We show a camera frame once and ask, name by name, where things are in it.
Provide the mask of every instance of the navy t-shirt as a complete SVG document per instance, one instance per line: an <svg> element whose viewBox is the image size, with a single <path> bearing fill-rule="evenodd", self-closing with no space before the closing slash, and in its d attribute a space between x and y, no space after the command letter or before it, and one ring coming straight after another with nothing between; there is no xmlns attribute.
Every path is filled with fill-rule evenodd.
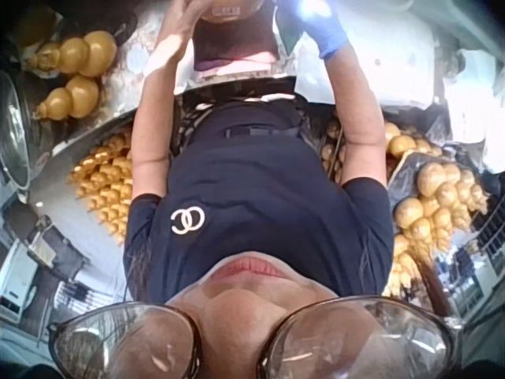
<svg viewBox="0 0 505 379"><path fill-rule="evenodd" d="M301 139L236 136L191 144L170 168L168 194L131 205L124 264L130 289L147 270L142 300L166 302L247 251L339 296L380 294L393 258L387 191L370 178L337 186Z"/></svg>

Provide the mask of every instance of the blue glove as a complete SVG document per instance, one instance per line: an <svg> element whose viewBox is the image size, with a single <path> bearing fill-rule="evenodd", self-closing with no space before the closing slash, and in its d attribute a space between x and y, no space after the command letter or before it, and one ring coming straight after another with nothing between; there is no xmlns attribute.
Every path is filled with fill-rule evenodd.
<svg viewBox="0 0 505 379"><path fill-rule="evenodd" d="M301 22L302 28L316 41L320 58L330 58L347 42L335 0L277 0L277 5L279 11L290 13Z"/></svg>

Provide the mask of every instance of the eyeglass frame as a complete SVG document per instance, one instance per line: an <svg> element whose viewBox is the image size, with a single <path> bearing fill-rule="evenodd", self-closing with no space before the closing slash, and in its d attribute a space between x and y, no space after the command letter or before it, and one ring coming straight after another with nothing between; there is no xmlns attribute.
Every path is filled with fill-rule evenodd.
<svg viewBox="0 0 505 379"><path fill-rule="evenodd" d="M414 304L410 304L408 302L403 302L401 300L397 300L394 298L385 298L383 296L378 296L378 295L358 295L358 296L350 296L350 297L345 297L345 298L332 298L329 300L323 300L321 302L315 302L313 304L310 304L308 306L304 306L300 308L299 310L294 311L293 313L289 314L288 316L284 317L282 321L275 326L275 328L271 331L270 336L268 337L267 341L265 342L261 352L260 352L260 357L258 358L258 362L256 364L256 379L270 379L268 372L267 372L267 367L269 362L271 361L271 354L273 353L273 346L274 342L276 340L276 337L278 336L279 332L282 330L282 328L288 324L290 321L292 321L296 316L299 316L300 313L306 311L306 310L311 310L311 309L316 309L321 306L327 306L330 304L335 304L335 303L344 303L344 302L352 302L352 301L379 301L379 300L386 300L388 302L391 302L397 306L400 306L402 308L407 308L408 310L413 310L417 313L420 313L423 317L425 317L428 321L431 321L433 324L436 325L436 327L441 330L441 331L446 331L447 333L442 333L442 336L448 338L443 338L444 343L446 344L446 349L447 349L447 354L445 357L444 365L445 368L444 370L438 374L437 378L442 378L446 375L448 375L456 361L456 355L458 353L458 343L459 343L459 332L463 330L464 326L464 321L460 318L456 317L440 317L437 316L434 313L431 313L427 310L422 309L419 306L415 306ZM198 372L200 371L201 363L203 361L203 352L202 352L202 341L201 341L201 336L200 336L200 331L198 327L196 326L196 322L189 316L186 312L181 311L177 308L174 308L172 306L168 306L166 304L149 304L145 302L122 302L118 304L112 304L109 306L104 306L102 308L98 308L96 310L93 310L92 312L84 313L79 316L76 316L74 318L71 318L70 320L64 321L62 323L53 323L47 326L47 331L49 332L49 353L54 362L56 363L56 366L58 369L63 373L63 375L67 378L73 378L73 375L68 372L68 370L61 364L59 359L55 359L54 357L58 357L58 354L56 354L55 351L55 345L56 341L60 337L61 334L66 330L66 328L71 325L72 323L75 323L79 319L88 319L91 318L92 316L99 314L99 313L104 313L107 311L111 310L116 310L120 309L125 306L152 306L153 308L159 308L159 309L165 309L169 310L171 312L176 313L177 315L181 316L184 318L189 323L189 327L191 328L191 331L193 333L193 349L191 353L191 357L189 359L189 365L186 371L184 372L183 376L181 379L196 379L196 376L198 375Z"/></svg>

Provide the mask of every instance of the hand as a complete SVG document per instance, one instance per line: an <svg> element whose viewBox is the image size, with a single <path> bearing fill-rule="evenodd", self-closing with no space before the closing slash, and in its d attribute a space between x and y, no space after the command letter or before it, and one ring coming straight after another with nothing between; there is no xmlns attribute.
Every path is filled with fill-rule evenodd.
<svg viewBox="0 0 505 379"><path fill-rule="evenodd" d="M193 37L197 21L213 0L172 0L149 58L146 76L167 64L177 65Z"/></svg>
<svg viewBox="0 0 505 379"><path fill-rule="evenodd" d="M277 0L279 10L291 13L319 47L322 59L330 58L347 42L335 0Z"/></svg>

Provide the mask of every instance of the lips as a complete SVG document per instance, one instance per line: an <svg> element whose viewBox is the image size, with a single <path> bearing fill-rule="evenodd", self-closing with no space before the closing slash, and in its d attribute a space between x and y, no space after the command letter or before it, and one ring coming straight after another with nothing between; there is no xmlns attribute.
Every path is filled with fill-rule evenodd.
<svg viewBox="0 0 505 379"><path fill-rule="evenodd" d="M256 257L243 257L231 261L214 272L209 279L225 279L243 272L249 272L254 275L289 279L284 272L279 271L272 263Z"/></svg>

